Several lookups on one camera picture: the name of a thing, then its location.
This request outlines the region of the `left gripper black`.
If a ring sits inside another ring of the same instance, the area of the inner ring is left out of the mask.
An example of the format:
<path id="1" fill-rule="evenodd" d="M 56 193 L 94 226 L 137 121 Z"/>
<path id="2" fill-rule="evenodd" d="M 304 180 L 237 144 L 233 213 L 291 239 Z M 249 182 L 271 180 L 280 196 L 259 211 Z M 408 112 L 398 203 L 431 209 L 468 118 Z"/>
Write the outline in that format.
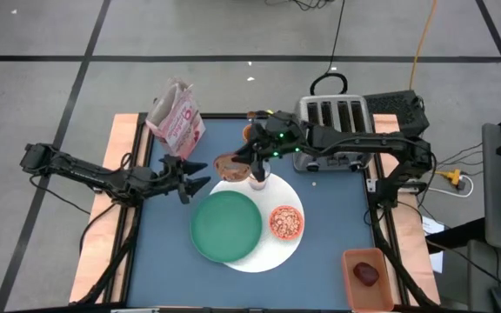
<path id="1" fill-rule="evenodd" d="M 189 196 L 194 196 L 211 180 L 210 176 L 204 176 L 187 178 L 185 181 L 185 175 L 190 176 L 203 170 L 208 166 L 207 163 L 191 162 L 171 155 L 165 155 L 160 162 L 164 166 L 163 170 L 157 178 L 151 178 L 144 188 L 145 198 L 168 195 L 169 192 L 177 191 L 181 203 L 188 204 Z"/>

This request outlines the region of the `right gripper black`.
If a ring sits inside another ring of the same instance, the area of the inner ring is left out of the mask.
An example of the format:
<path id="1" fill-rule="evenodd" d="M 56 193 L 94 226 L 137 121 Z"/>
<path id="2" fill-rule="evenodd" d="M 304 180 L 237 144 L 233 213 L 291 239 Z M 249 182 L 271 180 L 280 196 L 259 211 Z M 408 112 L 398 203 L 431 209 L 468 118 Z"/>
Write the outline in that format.
<path id="1" fill-rule="evenodd" d="M 269 163 L 262 159 L 282 157 L 284 123 L 268 121 L 255 124 L 255 136 L 233 153 L 235 163 L 250 165 L 251 174 L 258 182 L 263 182 L 269 172 Z"/>

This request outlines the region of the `round brown bread slice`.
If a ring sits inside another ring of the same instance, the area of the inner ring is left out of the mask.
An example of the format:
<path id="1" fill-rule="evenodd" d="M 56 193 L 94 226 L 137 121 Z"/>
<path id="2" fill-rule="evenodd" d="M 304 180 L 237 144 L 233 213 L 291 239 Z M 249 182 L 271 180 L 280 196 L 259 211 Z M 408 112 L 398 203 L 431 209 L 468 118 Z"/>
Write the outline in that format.
<path id="1" fill-rule="evenodd" d="M 249 164 L 236 162 L 233 160 L 234 157 L 237 157 L 234 153 L 225 153 L 218 156 L 213 162 L 218 176 L 226 182 L 241 182 L 251 173 Z"/>

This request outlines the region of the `pink strawberry yogurt cereal box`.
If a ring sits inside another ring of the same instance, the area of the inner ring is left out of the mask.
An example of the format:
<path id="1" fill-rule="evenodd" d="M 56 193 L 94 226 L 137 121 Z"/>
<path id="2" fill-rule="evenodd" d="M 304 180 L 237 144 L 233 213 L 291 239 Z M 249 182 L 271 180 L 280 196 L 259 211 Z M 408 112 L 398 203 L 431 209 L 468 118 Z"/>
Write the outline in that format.
<path id="1" fill-rule="evenodd" d="M 169 79 L 153 105 L 145 119 L 147 127 L 168 154 L 188 159 L 206 131 L 191 85 Z"/>

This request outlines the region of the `clear drinking glass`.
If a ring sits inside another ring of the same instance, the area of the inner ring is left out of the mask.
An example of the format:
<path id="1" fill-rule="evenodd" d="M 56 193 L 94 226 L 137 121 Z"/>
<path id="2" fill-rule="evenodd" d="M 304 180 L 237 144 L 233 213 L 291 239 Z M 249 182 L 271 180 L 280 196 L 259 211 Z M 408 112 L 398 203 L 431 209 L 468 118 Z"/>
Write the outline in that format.
<path id="1" fill-rule="evenodd" d="M 263 168 L 264 168 L 264 180 L 263 181 L 258 181 L 255 176 L 250 173 L 248 177 L 248 184 L 253 190 L 263 190 L 264 187 L 266 186 L 269 176 L 271 174 L 271 165 L 268 162 L 263 161 L 262 162 Z"/>

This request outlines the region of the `teal round plate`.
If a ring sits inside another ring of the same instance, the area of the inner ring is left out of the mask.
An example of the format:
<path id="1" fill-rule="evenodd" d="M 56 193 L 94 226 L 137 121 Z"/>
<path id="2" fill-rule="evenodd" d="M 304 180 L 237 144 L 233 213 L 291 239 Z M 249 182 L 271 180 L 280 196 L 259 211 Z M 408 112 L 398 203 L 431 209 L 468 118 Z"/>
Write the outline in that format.
<path id="1" fill-rule="evenodd" d="M 216 263 L 232 263 L 249 255 L 262 234 L 259 208 L 236 191 L 207 196 L 192 213 L 190 237 L 197 251 Z"/>

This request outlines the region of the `wooden side board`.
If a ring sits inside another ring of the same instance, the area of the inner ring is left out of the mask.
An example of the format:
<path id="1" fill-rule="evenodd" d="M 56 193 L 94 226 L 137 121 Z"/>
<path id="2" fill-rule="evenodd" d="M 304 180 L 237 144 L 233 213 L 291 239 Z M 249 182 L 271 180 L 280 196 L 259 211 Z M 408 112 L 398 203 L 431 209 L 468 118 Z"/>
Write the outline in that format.
<path id="1" fill-rule="evenodd" d="M 122 156 L 133 151 L 133 160 L 144 164 L 145 152 L 149 149 L 150 131 L 144 124 L 142 114 L 117 114 L 114 117 L 104 155 L 103 166 L 115 169 Z M 133 224 L 135 210 L 112 206 L 105 194 L 96 195 L 91 207 L 89 227 L 83 238 L 77 272 L 70 293 L 70 301 L 77 302 L 104 273 L 118 247 L 125 242 Z"/>
<path id="2" fill-rule="evenodd" d="M 373 128 L 377 133 L 399 131 L 397 117 L 389 114 L 375 114 L 373 115 Z M 376 170 L 380 169 L 380 173 L 383 172 L 384 176 L 388 176 L 398 165 L 395 157 L 388 154 L 381 154 L 380 162 L 381 165 L 376 165 Z M 381 221 L 384 238 L 390 241 L 390 227 L 393 225 L 396 240 L 394 240 L 395 244 L 391 243 L 392 248 L 397 248 L 403 266 L 416 284 L 434 303 L 440 304 L 430 255 L 424 240 L 422 217 L 418 214 L 417 199 L 412 194 L 400 193 L 398 201 L 401 203 L 390 212 L 392 217 L 389 217 L 388 213 Z M 409 291 L 399 290 L 399 281 L 395 270 L 387 258 L 385 262 L 394 303 L 405 304 L 405 301 L 408 300 L 410 305 L 417 306 L 416 300 Z"/>

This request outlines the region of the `round cream woven placemat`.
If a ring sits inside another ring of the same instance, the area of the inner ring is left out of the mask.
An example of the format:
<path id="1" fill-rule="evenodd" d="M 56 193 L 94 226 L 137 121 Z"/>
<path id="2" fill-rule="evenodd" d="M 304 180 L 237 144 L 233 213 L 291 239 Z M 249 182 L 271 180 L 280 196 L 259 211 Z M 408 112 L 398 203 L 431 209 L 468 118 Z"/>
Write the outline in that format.
<path id="1" fill-rule="evenodd" d="M 301 231 L 295 239 L 279 239 L 272 234 L 269 219 L 271 212 L 280 206 L 291 206 L 304 216 L 304 207 L 297 192 L 282 177 L 275 174 L 270 174 L 261 190 L 254 190 L 248 180 L 237 183 L 221 181 L 210 194 L 226 190 L 239 192 L 252 200 L 260 211 L 263 227 L 254 250 L 236 262 L 225 265 L 242 272 L 259 273 L 272 270 L 289 259 L 297 250 L 304 232 Z"/>

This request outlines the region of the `silver four-slot toaster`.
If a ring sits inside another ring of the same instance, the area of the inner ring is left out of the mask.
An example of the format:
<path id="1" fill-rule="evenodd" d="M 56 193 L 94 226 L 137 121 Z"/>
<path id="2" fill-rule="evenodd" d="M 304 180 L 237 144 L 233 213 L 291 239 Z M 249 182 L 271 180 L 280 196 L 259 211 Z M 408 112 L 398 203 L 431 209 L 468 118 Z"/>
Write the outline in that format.
<path id="1" fill-rule="evenodd" d="M 366 100 L 355 95 L 302 97 L 295 113 L 300 120 L 328 126 L 339 132 L 372 133 L 371 115 Z M 338 152 L 315 158 L 301 152 L 293 154 L 295 171 L 362 170 L 372 159 L 371 153 Z"/>

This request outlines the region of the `black mesh computer box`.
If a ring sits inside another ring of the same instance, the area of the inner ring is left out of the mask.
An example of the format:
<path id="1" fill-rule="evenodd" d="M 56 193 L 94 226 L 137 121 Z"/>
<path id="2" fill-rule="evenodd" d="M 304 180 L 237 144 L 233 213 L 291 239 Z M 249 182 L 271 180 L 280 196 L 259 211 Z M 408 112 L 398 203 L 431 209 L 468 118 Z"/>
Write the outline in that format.
<path id="1" fill-rule="evenodd" d="M 406 136 L 420 136 L 430 123 L 425 115 L 424 99 L 414 90 L 364 96 L 369 112 L 397 117 L 399 129 Z"/>

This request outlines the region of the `dark red fruit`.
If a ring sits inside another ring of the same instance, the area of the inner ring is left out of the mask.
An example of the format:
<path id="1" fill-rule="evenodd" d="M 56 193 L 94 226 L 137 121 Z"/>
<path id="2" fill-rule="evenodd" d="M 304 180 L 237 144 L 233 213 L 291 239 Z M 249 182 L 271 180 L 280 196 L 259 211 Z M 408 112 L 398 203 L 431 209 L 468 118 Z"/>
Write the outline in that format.
<path id="1" fill-rule="evenodd" d="M 357 263 L 353 268 L 353 274 L 364 286 L 371 287 L 379 279 L 379 273 L 372 265 L 364 262 Z"/>

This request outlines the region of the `orange plastic tray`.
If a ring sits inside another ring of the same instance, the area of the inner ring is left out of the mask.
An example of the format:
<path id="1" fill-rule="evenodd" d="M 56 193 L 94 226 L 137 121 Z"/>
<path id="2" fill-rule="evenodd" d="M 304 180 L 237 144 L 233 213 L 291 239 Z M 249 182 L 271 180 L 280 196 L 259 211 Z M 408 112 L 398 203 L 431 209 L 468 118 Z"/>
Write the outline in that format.
<path id="1" fill-rule="evenodd" d="M 354 266 L 360 262 L 372 265 L 379 273 L 378 281 L 371 287 L 364 286 L 353 274 Z M 341 263 L 347 300 L 353 311 L 389 312 L 394 309 L 391 284 L 380 249 L 346 250 Z"/>

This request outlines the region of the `white paper sheet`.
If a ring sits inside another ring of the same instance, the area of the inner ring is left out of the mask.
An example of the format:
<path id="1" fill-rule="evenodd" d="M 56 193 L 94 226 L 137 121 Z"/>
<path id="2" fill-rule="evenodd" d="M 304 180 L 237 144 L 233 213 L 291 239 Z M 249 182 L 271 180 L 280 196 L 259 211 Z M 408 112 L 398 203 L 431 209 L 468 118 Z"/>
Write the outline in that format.
<path id="1" fill-rule="evenodd" d="M 426 216 L 422 217 L 423 231 L 426 236 L 444 230 L 444 225 Z M 444 252 L 430 253 L 431 267 L 434 272 L 443 272 Z"/>

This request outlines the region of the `yellow power plug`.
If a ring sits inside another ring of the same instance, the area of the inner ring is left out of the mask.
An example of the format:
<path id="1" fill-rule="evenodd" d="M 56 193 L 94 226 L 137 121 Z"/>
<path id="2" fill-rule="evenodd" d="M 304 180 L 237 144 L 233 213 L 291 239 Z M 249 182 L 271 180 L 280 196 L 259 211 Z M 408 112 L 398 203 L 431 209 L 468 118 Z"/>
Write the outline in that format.
<path id="1" fill-rule="evenodd" d="M 437 170 L 437 174 L 448 179 L 452 186 L 456 189 L 460 190 L 464 187 L 464 183 L 462 182 L 462 171 L 459 169 L 455 170 Z"/>

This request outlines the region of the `black frame post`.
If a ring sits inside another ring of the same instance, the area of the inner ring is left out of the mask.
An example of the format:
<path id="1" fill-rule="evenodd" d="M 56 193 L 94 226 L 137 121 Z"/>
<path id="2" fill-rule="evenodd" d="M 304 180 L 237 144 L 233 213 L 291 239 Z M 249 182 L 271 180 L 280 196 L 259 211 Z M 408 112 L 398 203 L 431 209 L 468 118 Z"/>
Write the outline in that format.
<path id="1" fill-rule="evenodd" d="M 115 303 L 126 299 L 142 206 L 125 207 L 97 199 L 79 241 L 72 304 Z"/>
<path id="2" fill-rule="evenodd" d="M 413 295 L 413 298 L 417 301 L 420 307 L 425 308 L 436 308 L 437 303 L 432 301 L 421 289 L 421 287 L 414 281 L 411 274 L 403 266 L 400 256 L 392 249 L 388 241 L 384 238 L 382 230 L 380 228 L 381 218 L 377 216 L 377 211 L 383 211 L 382 216 L 386 211 L 391 211 L 385 207 L 379 207 L 376 204 L 369 204 L 366 214 L 370 216 L 369 225 L 371 226 L 372 234 L 374 237 L 375 245 L 382 250 L 384 256 L 386 256 L 394 270 L 397 272 L 397 277 L 403 281 L 404 287 Z"/>

